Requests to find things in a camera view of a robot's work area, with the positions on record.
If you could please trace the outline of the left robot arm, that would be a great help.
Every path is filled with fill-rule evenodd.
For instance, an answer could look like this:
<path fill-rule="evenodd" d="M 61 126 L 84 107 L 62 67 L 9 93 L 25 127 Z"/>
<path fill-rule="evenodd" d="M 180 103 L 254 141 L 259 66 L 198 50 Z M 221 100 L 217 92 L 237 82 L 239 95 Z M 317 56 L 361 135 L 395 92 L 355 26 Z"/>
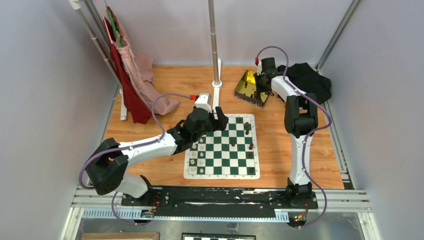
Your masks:
<path fill-rule="evenodd" d="M 119 192 L 133 197 L 142 207 L 149 206 L 153 201 L 149 182 L 143 176 L 129 173 L 128 168 L 153 158 L 183 153 L 206 133 L 224 131 L 228 122 L 219 106 L 213 112 L 196 107 L 163 135 L 135 142 L 104 140 L 84 164 L 83 172 L 98 195 Z"/>

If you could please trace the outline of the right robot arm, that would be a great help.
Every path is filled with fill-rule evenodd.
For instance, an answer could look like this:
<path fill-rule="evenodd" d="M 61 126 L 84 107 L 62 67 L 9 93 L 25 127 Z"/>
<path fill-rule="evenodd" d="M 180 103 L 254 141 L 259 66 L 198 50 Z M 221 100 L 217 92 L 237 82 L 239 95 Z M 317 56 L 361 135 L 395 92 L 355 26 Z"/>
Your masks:
<path fill-rule="evenodd" d="M 309 175 L 311 131 L 318 128 L 318 110 L 312 102 L 316 97 L 296 87 L 283 71 L 279 71 L 273 57 L 255 58 L 254 74 L 258 93 L 277 93 L 285 102 L 284 127 L 291 139 L 291 169 L 284 191 L 284 200 L 292 209 L 303 206 L 312 196 Z"/>

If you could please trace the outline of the green white chess board mat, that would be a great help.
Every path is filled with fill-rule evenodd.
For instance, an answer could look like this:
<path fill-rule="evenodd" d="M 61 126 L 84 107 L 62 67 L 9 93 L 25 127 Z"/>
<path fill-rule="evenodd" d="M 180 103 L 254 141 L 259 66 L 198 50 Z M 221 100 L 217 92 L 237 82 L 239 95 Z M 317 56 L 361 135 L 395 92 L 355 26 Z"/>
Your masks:
<path fill-rule="evenodd" d="M 245 135 L 244 124 L 250 124 L 249 134 Z M 183 176 L 185 179 L 235 179 L 257 180 L 261 176 L 256 135 L 256 122 L 253 114 L 229 114 L 226 130 L 208 132 L 199 138 L 197 149 L 189 148 L 185 151 Z M 197 152 L 197 158 L 191 157 L 191 152 Z"/>

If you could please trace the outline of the decorated gold tin box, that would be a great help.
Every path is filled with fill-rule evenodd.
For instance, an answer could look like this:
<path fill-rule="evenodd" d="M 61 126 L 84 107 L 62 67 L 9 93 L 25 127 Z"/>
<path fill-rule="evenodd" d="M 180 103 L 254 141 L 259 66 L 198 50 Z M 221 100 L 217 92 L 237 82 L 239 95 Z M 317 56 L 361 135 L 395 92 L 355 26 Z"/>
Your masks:
<path fill-rule="evenodd" d="M 244 72 L 234 89 L 234 97 L 259 108 L 264 108 L 269 95 L 257 91 L 255 74 L 252 70 Z"/>

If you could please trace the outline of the white stand base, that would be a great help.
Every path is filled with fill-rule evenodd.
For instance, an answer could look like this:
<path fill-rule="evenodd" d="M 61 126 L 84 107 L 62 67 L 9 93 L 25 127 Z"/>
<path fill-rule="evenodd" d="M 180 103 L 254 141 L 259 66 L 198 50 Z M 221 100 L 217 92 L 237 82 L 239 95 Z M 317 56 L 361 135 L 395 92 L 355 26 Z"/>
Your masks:
<path fill-rule="evenodd" d="M 214 110 L 216 107 L 219 106 L 220 101 L 220 91 L 222 88 L 222 81 L 221 81 L 221 70 L 222 70 L 222 61 L 220 58 L 217 59 L 217 67 L 218 67 L 218 80 L 219 82 L 216 83 L 215 81 L 212 82 L 213 86 L 213 106 L 212 109 Z"/>

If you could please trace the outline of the black cloth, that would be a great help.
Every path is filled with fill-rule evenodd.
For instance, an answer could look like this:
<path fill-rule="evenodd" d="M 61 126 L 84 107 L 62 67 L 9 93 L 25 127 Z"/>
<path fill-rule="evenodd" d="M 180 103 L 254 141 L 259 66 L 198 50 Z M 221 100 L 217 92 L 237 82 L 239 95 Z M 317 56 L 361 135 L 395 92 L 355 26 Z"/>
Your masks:
<path fill-rule="evenodd" d="M 286 72 L 289 80 L 300 90 L 316 95 L 316 102 L 323 104 L 332 97 L 332 82 L 317 73 L 308 63 L 295 63 Z"/>

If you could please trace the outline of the red cloth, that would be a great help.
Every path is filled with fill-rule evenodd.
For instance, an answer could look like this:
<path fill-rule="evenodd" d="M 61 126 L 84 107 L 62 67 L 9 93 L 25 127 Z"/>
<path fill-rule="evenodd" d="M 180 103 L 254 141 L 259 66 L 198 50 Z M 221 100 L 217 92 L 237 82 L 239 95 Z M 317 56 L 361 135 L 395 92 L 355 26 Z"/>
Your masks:
<path fill-rule="evenodd" d="M 149 108 L 143 103 L 143 101 L 137 96 L 130 78 L 124 69 L 121 55 L 119 54 L 117 47 L 115 46 L 115 37 L 113 35 L 113 29 L 110 22 L 103 17 L 103 25 L 106 28 L 108 34 L 108 45 L 111 54 L 111 59 L 115 64 L 115 69 L 118 74 L 119 82 L 123 91 L 123 100 L 121 101 L 126 107 L 127 111 L 131 114 L 132 121 L 135 124 L 147 124 L 149 119 L 152 117 L 152 113 Z"/>

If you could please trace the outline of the pink cloth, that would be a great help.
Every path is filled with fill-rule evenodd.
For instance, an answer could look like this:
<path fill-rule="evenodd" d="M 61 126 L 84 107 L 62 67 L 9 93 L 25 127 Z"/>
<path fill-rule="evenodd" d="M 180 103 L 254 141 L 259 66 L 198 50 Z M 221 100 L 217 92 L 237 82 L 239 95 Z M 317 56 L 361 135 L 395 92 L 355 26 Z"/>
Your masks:
<path fill-rule="evenodd" d="M 154 103 L 160 96 L 154 87 L 154 58 L 146 53 L 133 50 L 124 25 L 109 5 L 106 7 L 106 12 L 110 24 L 111 42 L 118 52 L 126 76 L 129 77 L 129 90 L 139 101 L 136 106 L 144 106 L 159 115 L 166 115 L 176 110 L 181 103 L 172 98 L 161 97 Z"/>

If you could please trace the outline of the metal stand pole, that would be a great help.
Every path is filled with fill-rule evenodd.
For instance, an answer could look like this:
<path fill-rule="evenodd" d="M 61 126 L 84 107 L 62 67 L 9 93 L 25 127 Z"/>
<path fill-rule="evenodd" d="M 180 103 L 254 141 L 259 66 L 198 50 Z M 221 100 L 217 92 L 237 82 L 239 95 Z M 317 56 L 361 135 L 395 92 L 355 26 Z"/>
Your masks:
<path fill-rule="evenodd" d="M 217 36 L 216 36 L 216 23 L 215 23 L 215 8 L 214 1 L 208 0 L 208 14 L 209 14 L 209 25 L 210 25 L 210 39 L 212 49 L 212 62 L 213 62 L 213 74 L 216 83 L 218 79 L 218 50 L 217 50 Z"/>

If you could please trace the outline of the white clothes rack pole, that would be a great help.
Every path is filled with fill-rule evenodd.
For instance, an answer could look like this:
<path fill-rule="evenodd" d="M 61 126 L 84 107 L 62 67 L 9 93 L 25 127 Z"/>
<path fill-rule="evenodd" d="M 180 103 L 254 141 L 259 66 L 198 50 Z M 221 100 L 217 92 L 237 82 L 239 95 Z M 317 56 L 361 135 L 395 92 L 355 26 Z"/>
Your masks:
<path fill-rule="evenodd" d="M 101 7 L 95 6 L 93 0 L 68 0 L 68 2 L 71 8 L 82 20 L 90 39 L 92 40 L 104 63 L 118 84 L 116 93 L 120 95 L 119 118 L 121 121 L 125 121 L 128 119 L 128 110 L 124 105 L 123 90 L 118 73 L 116 71 L 115 65 L 110 59 L 109 39 L 107 37 L 107 31 L 105 29 L 103 19 L 100 15 Z"/>

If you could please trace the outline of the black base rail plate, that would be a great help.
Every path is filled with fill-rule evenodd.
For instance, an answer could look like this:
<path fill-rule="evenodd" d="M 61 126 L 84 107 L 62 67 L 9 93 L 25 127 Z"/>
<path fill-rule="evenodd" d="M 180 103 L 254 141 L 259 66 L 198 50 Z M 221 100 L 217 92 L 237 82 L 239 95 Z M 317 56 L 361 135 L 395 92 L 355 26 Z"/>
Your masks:
<path fill-rule="evenodd" d="M 121 204 L 158 207 L 158 217 L 272 218 L 277 209 L 316 210 L 315 197 L 312 192 L 289 203 L 285 190 L 281 188 L 154 186 L 139 198 L 126 194 Z"/>

